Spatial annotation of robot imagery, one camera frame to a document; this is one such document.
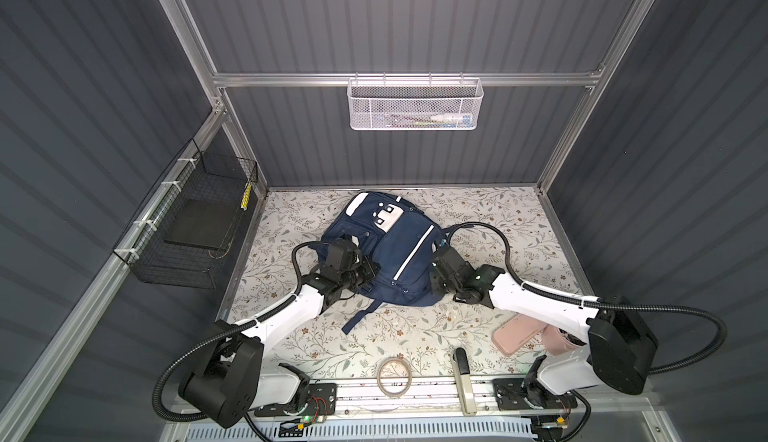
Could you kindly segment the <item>navy blue student backpack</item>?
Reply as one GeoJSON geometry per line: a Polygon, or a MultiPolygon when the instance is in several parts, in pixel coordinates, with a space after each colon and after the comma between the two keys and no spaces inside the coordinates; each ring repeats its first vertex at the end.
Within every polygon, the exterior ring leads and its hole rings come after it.
{"type": "Polygon", "coordinates": [[[432,287],[430,274],[445,231],[410,201],[383,192],[356,194],[322,234],[319,262],[338,239],[354,244],[363,258],[350,290],[372,300],[342,327],[344,334],[383,304],[429,307],[444,297],[442,288],[432,287]]]}

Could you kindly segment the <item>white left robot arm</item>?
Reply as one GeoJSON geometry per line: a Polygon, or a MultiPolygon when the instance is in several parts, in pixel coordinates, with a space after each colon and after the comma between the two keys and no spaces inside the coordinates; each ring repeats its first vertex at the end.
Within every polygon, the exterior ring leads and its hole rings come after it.
{"type": "Polygon", "coordinates": [[[240,322],[215,324],[213,333],[169,366],[153,389],[152,405],[168,421],[211,419],[229,428],[254,410],[284,406],[302,411],[308,399],[308,376],[290,364],[265,370],[263,361],[272,349],[297,328],[317,318],[351,293],[374,281],[380,265],[349,238],[309,241],[290,254],[297,277],[295,289],[270,309],[240,322]],[[190,371],[178,394],[196,410],[178,413],[162,402],[165,383],[185,361],[190,371]]]}

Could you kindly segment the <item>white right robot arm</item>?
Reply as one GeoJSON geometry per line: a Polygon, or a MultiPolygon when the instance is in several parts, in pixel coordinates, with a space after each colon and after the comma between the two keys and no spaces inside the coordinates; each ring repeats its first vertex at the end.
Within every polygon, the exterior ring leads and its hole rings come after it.
{"type": "Polygon", "coordinates": [[[563,354],[536,359],[521,383],[532,407],[544,408],[558,396],[600,385],[627,395],[645,389],[658,341],[639,315],[591,307],[600,299],[518,281],[499,267],[475,269],[449,246],[433,254],[430,281],[458,303],[528,316],[581,343],[563,354]]]}

